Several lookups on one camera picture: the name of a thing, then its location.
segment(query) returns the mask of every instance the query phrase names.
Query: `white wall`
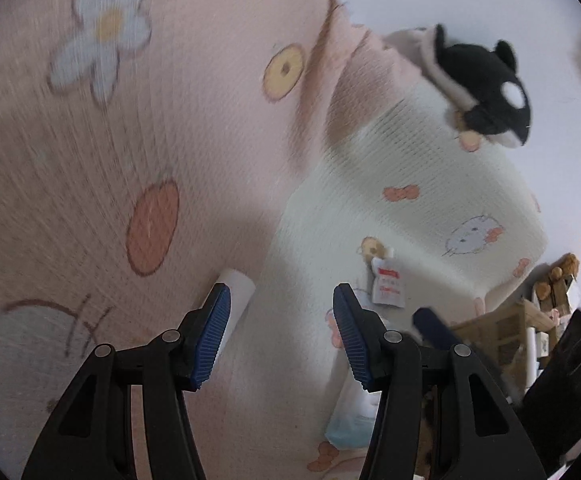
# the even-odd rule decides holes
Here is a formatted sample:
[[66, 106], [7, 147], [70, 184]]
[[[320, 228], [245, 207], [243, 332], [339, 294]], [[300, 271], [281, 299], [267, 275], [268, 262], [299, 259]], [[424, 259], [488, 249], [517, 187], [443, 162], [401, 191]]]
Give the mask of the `white wall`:
[[541, 205], [545, 261], [581, 259], [581, 6], [577, 0], [348, 0], [378, 34], [444, 23], [466, 43], [509, 41], [533, 108], [531, 137], [508, 155]]

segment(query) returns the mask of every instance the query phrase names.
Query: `white flower print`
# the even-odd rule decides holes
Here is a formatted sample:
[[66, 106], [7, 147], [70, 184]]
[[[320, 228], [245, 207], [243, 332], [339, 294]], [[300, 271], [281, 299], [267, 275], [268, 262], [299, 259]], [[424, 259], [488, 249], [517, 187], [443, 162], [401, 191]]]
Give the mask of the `white flower print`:
[[150, 39], [150, 24], [139, 12], [142, 0], [73, 0], [81, 29], [55, 54], [50, 86], [63, 90], [91, 78], [93, 98], [105, 105], [117, 81], [120, 53], [133, 54]]

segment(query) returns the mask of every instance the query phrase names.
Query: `white bottle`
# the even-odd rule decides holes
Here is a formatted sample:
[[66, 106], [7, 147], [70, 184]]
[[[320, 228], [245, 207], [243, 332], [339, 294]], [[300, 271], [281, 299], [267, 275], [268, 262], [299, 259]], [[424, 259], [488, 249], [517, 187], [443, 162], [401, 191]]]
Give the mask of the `white bottle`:
[[393, 248], [387, 247], [383, 260], [377, 257], [371, 260], [371, 269], [375, 275], [371, 300], [375, 304], [404, 308], [406, 298], [404, 297], [403, 277], [394, 254]]

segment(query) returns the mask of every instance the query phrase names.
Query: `yellow circle print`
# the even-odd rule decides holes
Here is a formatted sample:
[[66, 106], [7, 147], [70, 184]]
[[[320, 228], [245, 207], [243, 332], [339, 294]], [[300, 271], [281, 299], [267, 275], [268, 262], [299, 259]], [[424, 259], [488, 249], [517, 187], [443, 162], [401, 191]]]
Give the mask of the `yellow circle print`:
[[264, 93], [270, 101], [279, 101], [293, 90], [304, 72], [304, 51], [290, 44], [271, 60], [264, 72]]

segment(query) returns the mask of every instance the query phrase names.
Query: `plush toy head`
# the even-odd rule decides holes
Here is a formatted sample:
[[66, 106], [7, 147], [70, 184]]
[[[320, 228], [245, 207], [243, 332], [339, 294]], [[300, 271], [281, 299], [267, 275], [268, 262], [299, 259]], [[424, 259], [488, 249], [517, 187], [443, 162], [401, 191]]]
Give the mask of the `plush toy head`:
[[464, 112], [470, 130], [509, 148], [522, 146], [529, 136], [531, 107], [510, 44], [499, 41], [492, 52], [480, 45], [444, 44], [442, 25], [422, 36], [429, 78]]

